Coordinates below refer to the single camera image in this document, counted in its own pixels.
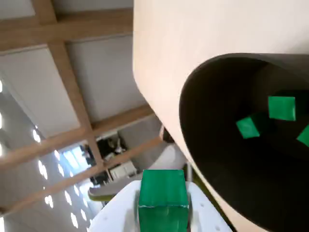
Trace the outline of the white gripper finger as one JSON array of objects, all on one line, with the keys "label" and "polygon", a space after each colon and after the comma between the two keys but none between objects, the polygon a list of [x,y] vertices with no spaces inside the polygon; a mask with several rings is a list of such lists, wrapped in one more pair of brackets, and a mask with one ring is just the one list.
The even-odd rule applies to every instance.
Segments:
[{"label": "white gripper finger", "polygon": [[191,232],[231,232],[226,221],[193,182],[186,182],[189,197],[189,229]]},{"label": "white gripper finger", "polygon": [[90,232],[139,232],[138,204],[141,181],[135,180],[118,192],[94,217]]}]

